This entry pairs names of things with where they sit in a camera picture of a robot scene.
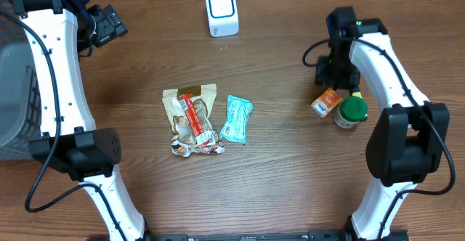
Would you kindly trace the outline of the orange snack packet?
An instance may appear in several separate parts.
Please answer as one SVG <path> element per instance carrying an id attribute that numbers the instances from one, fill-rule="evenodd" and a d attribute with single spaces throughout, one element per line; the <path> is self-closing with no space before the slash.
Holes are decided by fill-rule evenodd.
<path id="1" fill-rule="evenodd" d="M 311 104 L 311 108 L 321 117 L 325 118 L 336 106 L 343 101 L 343 97 L 339 96 L 332 88 L 327 88 L 317 99 Z"/>

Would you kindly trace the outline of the yellow highlighter marker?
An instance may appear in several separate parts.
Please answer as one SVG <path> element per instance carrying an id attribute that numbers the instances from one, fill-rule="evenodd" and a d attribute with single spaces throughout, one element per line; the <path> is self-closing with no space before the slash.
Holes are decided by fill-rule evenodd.
<path id="1" fill-rule="evenodd" d="M 358 97 L 358 98 L 361 98 L 361 99 L 363 98 L 363 96 L 362 96 L 362 94 L 360 92 L 360 88 L 358 86 L 356 86 L 353 89 L 350 89 L 349 92 L 353 97 Z M 362 121 L 367 121 L 367 119 L 368 119 L 368 114 L 366 113 L 365 117 L 362 119 Z"/>

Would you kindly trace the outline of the green lid jar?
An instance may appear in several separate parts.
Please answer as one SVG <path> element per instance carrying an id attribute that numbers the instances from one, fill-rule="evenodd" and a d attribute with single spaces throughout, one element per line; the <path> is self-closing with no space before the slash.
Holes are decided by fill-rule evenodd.
<path id="1" fill-rule="evenodd" d="M 360 121 L 364 121 L 368 113 L 368 106 L 365 101 L 356 96 L 347 97 L 336 108 L 333 114 L 333 121 L 341 128 L 350 129 Z"/>

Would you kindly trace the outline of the mint green tissue packet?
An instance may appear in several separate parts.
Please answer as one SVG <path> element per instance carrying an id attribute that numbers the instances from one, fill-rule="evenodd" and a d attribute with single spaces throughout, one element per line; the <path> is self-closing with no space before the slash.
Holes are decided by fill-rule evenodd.
<path id="1" fill-rule="evenodd" d="M 227 98 L 226 119 L 219 138 L 229 142 L 246 144 L 247 125 L 254 105 L 247 99 L 229 95 Z"/>

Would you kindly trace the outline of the beige dog treat bag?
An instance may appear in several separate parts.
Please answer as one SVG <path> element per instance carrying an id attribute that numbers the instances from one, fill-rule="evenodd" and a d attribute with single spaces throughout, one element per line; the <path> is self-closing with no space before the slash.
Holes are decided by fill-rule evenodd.
<path id="1" fill-rule="evenodd" d="M 188 158 L 192 154 L 225 152 L 225 145 L 209 120 L 216 96 L 214 83 L 163 91 L 163 106 L 174 132 L 173 154 Z"/>

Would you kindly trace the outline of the red snack stick packet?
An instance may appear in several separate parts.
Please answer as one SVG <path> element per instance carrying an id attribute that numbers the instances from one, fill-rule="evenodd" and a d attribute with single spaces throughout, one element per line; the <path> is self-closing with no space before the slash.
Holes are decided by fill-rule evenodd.
<path id="1" fill-rule="evenodd" d="M 182 94 L 178 96 L 178 100 L 185 111 L 185 115 L 195 136 L 196 144 L 201 149 L 214 144 L 216 142 L 214 136 L 211 132 L 204 131 L 190 95 Z"/>

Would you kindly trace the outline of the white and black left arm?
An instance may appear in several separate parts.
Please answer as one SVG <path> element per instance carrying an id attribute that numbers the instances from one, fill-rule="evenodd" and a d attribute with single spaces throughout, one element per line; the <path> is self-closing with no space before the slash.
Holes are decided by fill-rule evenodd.
<path id="1" fill-rule="evenodd" d="M 121 176 L 121 142 L 114 128 L 99 129 L 84 93 L 80 61 L 94 48 L 124 36 L 112 6 L 90 0 L 8 0 L 9 20 L 25 31 L 41 100 L 41 136 L 28 149 L 43 169 L 67 174 L 93 200 L 109 240 L 149 240 Z"/>

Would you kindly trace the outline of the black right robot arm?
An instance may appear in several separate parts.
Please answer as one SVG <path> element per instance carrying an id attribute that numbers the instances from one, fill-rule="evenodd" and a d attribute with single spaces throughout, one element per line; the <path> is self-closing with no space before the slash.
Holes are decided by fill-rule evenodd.
<path id="1" fill-rule="evenodd" d="M 380 116 L 368 140 L 365 159 L 371 180 L 359 208 L 342 230 L 311 230 L 310 240 L 408 240 L 405 230 L 391 223 L 409 194 L 434 173 L 442 157 L 448 161 L 449 192 L 456 179 L 445 145 L 450 113 L 443 103 L 432 103 L 416 87 L 392 48 L 379 19 L 359 20 L 352 7 L 338 7 L 326 18 L 331 51 L 314 64 L 315 83 L 354 93 L 365 79 Z"/>

